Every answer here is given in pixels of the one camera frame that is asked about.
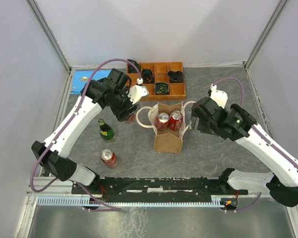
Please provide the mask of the red cola can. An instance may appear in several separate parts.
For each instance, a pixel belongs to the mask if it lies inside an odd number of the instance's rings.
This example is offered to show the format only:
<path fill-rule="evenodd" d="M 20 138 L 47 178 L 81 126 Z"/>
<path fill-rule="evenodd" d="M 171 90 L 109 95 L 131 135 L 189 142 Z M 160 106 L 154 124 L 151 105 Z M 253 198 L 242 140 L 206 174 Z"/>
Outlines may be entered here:
<path fill-rule="evenodd" d="M 174 110 L 169 116 L 169 128 L 177 131 L 181 128 L 183 123 L 183 114 L 179 110 Z"/>
<path fill-rule="evenodd" d="M 101 161 L 110 169 L 115 168 L 118 164 L 116 154 L 110 149 L 104 149 L 101 152 Z"/>
<path fill-rule="evenodd" d="M 129 116 L 129 118 L 125 121 L 126 124 L 132 124 L 135 122 L 136 114 L 132 114 Z"/>
<path fill-rule="evenodd" d="M 169 114 L 167 113 L 159 113 L 158 116 L 156 117 L 156 128 L 159 131 L 164 131 L 168 128 L 169 125 Z"/>

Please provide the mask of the canvas tote bag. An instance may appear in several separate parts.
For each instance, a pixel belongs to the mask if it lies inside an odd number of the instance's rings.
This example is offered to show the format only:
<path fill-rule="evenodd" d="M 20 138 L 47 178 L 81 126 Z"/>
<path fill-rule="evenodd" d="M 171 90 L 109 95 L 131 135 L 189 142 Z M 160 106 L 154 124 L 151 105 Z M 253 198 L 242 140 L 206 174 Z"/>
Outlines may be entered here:
<path fill-rule="evenodd" d="M 183 144 L 183 136 L 186 131 L 191 127 L 191 123 L 186 124 L 185 122 L 185 109 L 188 105 L 194 104 L 194 101 L 188 101 L 185 104 L 183 102 L 175 104 L 173 106 L 168 106 L 162 103 L 157 103 L 153 107 L 145 106 L 141 107 L 136 112 L 136 121 L 137 123 L 144 127 L 150 128 L 154 131 L 154 143 L 153 150 L 156 152 L 166 152 L 166 153 L 181 153 L 182 144 Z M 148 119 L 150 121 L 149 125 L 143 124 L 139 120 L 139 113 L 143 110 L 148 110 Z M 175 110 L 178 110 L 183 115 L 183 122 L 180 126 L 180 129 L 177 131 L 171 130 L 169 127 L 166 130 L 158 130 L 156 128 L 157 125 L 157 117 L 159 113 L 167 113 L 171 115 L 171 113 Z"/>

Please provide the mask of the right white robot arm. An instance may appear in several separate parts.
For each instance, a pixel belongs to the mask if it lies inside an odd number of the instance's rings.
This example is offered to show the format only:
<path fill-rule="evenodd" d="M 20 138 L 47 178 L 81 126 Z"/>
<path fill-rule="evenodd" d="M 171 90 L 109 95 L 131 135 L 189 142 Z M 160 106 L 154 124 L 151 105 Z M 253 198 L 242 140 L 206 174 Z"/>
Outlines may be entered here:
<path fill-rule="evenodd" d="M 191 110 L 196 130 L 237 143 L 270 169 L 268 173 L 227 169 L 218 181 L 222 193 L 244 189 L 268 193 L 287 207 L 298 205 L 298 159 L 274 141 L 251 114 L 238 104 L 225 109 L 211 97 L 195 102 Z"/>

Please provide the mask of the green glass bottle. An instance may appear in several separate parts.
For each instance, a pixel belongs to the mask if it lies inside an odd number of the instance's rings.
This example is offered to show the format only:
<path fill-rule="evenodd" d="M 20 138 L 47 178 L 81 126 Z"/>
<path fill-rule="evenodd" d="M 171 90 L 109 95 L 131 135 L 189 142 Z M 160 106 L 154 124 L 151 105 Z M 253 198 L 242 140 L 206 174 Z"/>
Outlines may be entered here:
<path fill-rule="evenodd" d="M 99 124 L 99 134 L 101 138 L 106 142 L 111 142 L 115 138 L 115 133 L 113 128 L 108 125 L 104 119 L 98 119 Z"/>

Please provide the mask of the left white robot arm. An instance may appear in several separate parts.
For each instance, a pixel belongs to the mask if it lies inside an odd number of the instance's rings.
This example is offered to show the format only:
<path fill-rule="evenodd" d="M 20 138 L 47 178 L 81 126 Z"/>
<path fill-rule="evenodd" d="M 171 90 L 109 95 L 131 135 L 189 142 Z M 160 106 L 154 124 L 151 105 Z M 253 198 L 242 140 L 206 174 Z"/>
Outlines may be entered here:
<path fill-rule="evenodd" d="M 37 164 L 60 181 L 75 181 L 88 193 L 96 193 L 100 188 L 99 176 L 68 156 L 87 125 L 105 107 L 110 107 L 118 121 L 128 120 L 140 108 L 138 102 L 149 92 L 142 80 L 128 86 L 126 83 L 130 81 L 128 75 L 114 68 L 107 77 L 86 83 L 76 104 L 58 128 L 43 142 L 32 144 Z"/>

